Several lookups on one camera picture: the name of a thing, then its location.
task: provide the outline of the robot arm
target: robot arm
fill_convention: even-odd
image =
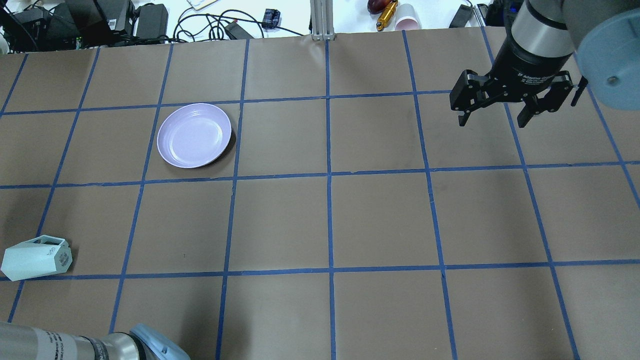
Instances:
[[[581,88],[588,79],[606,105],[640,110],[640,0],[526,0],[489,73],[464,70],[452,89],[460,126],[495,102],[525,103],[519,127],[557,111],[573,88],[561,68],[574,49]]]

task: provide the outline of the round plate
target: round plate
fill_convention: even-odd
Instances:
[[[231,139],[231,121],[219,107],[190,104],[169,115],[160,126],[160,156],[180,168],[195,168],[214,161]]]

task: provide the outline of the white label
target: white label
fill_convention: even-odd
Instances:
[[[73,336],[58,332],[33,329],[38,338],[35,360],[76,360],[78,349]]]

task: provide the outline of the dark red object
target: dark red object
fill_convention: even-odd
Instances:
[[[391,3],[391,0],[369,0],[367,10],[371,14],[381,13],[389,3]]]

